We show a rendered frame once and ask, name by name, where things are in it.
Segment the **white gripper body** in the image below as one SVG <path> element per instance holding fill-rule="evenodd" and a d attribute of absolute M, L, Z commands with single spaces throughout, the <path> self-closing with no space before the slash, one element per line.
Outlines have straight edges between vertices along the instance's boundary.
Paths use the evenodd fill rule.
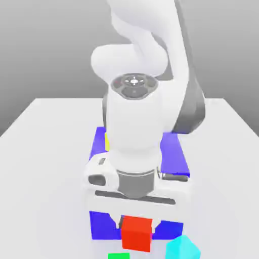
<path fill-rule="evenodd" d="M 191 182 L 156 182 L 155 189 L 142 198 L 128 198 L 106 186 L 86 186 L 89 210 L 120 213 L 133 217 L 185 222 L 190 213 Z"/>

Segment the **small red cube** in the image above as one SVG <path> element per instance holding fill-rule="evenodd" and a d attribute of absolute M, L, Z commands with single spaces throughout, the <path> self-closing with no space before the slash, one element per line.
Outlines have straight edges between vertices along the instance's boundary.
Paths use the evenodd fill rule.
<path fill-rule="evenodd" d="M 150 252 L 152 219 L 125 215 L 121 227 L 122 248 Z"/>

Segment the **small cyan cube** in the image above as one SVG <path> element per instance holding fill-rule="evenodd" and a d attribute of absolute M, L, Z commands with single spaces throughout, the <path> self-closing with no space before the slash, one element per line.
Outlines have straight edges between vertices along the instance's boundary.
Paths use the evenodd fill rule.
<path fill-rule="evenodd" d="M 200 249 L 187 235 L 181 235 L 166 244 L 165 259 L 200 259 Z"/>

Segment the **large blue box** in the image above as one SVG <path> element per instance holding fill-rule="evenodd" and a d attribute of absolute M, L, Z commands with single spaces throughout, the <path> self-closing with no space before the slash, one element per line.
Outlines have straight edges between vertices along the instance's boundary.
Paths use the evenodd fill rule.
<path fill-rule="evenodd" d="M 89 158 L 106 152 L 106 129 L 96 128 Z M 161 169 L 163 173 L 190 176 L 190 171 L 181 148 L 177 134 L 164 133 L 160 144 L 162 152 Z M 115 227 L 114 220 L 109 214 L 90 211 L 91 233 L 93 240 L 120 240 L 121 230 Z M 161 221 L 152 236 L 154 240 L 172 240 L 182 235 L 183 223 Z"/>

